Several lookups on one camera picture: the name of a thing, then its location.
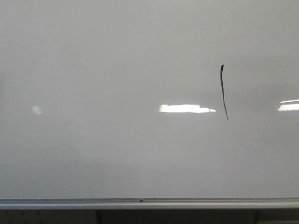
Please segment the grey aluminium marker tray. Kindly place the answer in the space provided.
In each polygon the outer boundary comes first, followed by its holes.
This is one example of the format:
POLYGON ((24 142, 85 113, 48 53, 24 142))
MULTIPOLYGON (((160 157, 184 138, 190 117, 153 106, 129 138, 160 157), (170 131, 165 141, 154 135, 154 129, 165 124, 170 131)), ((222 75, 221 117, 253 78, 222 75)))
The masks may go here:
POLYGON ((2 210, 297 209, 293 198, 1 199, 2 210))

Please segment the white whiteboard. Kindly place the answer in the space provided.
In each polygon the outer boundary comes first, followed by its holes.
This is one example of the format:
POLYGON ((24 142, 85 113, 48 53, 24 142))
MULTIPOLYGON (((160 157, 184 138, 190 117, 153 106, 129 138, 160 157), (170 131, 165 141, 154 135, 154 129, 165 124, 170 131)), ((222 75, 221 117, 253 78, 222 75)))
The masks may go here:
POLYGON ((0 196, 298 197, 298 97, 296 0, 3 0, 0 196))

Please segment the grey pegboard panel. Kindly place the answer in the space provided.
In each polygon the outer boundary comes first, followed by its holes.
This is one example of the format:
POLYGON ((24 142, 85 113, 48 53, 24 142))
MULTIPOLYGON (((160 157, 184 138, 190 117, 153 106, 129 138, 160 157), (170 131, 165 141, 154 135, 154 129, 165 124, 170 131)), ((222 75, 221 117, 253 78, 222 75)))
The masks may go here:
POLYGON ((2 224, 97 224, 93 210, 1 210, 2 224))

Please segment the black marker stroke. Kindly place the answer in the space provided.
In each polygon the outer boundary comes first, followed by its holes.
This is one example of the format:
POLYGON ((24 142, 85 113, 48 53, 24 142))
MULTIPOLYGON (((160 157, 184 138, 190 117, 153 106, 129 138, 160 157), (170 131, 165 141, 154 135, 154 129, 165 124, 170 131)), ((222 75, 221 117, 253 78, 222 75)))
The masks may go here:
POLYGON ((221 92, 222 92, 222 101, 223 101, 225 116, 226 119, 228 120, 228 113, 227 113, 226 102, 225 102, 224 84, 223 84, 223 70, 224 70, 224 65, 222 64, 220 68, 221 92))

